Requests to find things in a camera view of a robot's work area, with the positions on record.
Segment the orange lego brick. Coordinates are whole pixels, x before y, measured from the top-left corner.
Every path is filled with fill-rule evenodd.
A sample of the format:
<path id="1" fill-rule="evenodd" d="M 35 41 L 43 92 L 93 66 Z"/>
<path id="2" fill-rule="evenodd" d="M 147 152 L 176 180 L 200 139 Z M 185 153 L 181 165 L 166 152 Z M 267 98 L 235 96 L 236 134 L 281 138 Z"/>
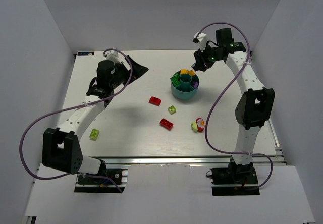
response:
<path id="1" fill-rule="evenodd" d="M 188 70 L 186 73 L 189 74 L 191 77 L 195 75 L 195 72 L 193 70 Z"/>

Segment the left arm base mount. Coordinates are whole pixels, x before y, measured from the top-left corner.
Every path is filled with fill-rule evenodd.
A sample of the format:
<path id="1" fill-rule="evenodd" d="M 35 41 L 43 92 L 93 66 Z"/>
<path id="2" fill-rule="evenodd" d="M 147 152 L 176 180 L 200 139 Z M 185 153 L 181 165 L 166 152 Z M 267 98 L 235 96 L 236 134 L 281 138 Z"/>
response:
<path id="1" fill-rule="evenodd" d="M 93 178 L 89 174 L 78 174 L 74 192 L 121 194 L 127 183 L 128 167 L 107 166 L 103 176 Z"/>

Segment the yellow rounded lego brick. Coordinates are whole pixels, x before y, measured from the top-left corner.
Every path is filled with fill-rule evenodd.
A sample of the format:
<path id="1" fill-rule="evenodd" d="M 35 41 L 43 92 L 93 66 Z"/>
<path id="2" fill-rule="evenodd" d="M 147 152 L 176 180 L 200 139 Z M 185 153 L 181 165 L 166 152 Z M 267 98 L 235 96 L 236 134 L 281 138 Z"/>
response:
<path id="1" fill-rule="evenodd" d="M 182 74 L 190 74 L 190 73 L 189 73 L 189 70 L 182 69 L 182 70 L 180 71 L 180 75 L 182 75 Z"/>

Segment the green lego plate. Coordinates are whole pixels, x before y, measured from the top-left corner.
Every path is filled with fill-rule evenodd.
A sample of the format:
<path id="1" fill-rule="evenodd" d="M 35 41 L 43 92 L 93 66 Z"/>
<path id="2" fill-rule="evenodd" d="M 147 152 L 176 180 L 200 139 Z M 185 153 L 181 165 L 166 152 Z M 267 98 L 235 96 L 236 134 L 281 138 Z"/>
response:
<path id="1" fill-rule="evenodd" d="M 172 82 L 179 82 L 180 83 L 180 75 L 178 73 L 175 73 L 171 78 L 171 83 Z"/>

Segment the dark green small lego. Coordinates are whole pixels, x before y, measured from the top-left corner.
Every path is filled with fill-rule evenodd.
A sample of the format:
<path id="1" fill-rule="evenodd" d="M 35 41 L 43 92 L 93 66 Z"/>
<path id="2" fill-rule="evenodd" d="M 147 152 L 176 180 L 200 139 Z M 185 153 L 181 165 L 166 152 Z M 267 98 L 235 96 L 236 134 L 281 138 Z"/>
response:
<path id="1" fill-rule="evenodd" d="M 179 82 L 172 82 L 174 87 L 177 87 L 180 83 Z"/>

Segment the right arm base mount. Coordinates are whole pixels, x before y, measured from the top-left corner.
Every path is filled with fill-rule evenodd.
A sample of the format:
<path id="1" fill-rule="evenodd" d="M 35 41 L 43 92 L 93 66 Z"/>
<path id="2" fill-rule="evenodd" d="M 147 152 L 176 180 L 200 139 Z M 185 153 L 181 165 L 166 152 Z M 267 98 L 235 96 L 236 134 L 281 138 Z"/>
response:
<path id="1" fill-rule="evenodd" d="M 258 196 L 258 178 L 253 167 L 251 172 L 234 179 L 227 167 L 212 168 L 205 176 L 211 179 L 213 196 Z"/>

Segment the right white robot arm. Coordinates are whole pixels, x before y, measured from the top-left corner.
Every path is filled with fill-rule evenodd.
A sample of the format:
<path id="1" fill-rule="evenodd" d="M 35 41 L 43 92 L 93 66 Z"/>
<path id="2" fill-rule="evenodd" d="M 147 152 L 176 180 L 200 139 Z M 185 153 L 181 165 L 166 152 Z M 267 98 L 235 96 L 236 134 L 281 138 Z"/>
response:
<path id="1" fill-rule="evenodd" d="M 199 49 L 194 53 L 192 68 L 204 72 L 216 61 L 224 61 L 232 71 L 242 96 L 235 109 L 239 130 L 231 157 L 236 166 L 248 166 L 252 162 L 257 135 L 270 118 L 275 92 L 258 79 L 249 60 L 250 53 L 243 43 L 234 41 L 230 28 L 217 30 L 216 40 L 216 45 L 211 47 L 206 34 L 194 35 L 193 42 L 199 45 Z"/>

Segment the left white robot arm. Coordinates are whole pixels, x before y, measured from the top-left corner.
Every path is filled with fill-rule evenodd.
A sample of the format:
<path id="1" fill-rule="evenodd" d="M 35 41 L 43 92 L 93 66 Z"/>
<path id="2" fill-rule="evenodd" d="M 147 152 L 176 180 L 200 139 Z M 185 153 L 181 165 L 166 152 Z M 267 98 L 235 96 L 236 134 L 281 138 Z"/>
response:
<path id="1" fill-rule="evenodd" d="M 107 108 L 114 90 L 120 85 L 132 83 L 148 71 L 130 56 L 125 59 L 130 69 L 115 56 L 107 56 L 100 61 L 81 108 L 55 129 L 46 129 L 42 147 L 42 164 L 45 167 L 69 174 L 105 175 L 104 161 L 83 155 L 79 141 L 94 119 Z"/>

